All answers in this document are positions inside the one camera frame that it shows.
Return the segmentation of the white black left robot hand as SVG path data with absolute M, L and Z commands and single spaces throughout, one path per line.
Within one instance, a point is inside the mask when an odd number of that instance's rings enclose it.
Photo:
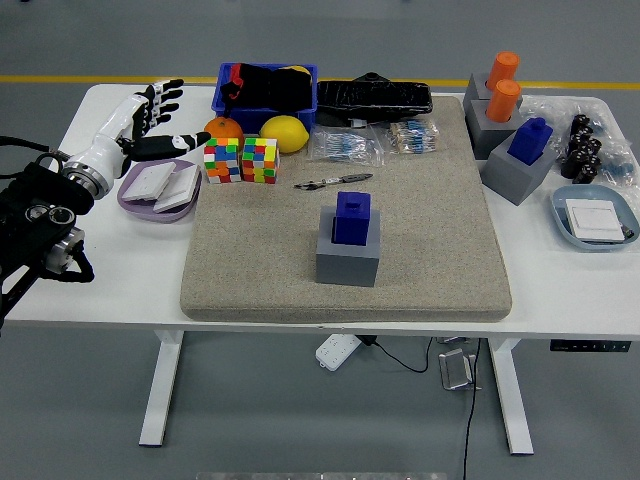
M 62 174 L 74 180 L 85 177 L 107 189 L 133 162 L 178 158 L 206 144 L 211 139 L 208 132 L 149 134 L 178 110 L 183 85 L 181 79 L 164 80 L 129 95 L 96 132 L 90 147 L 64 164 Z

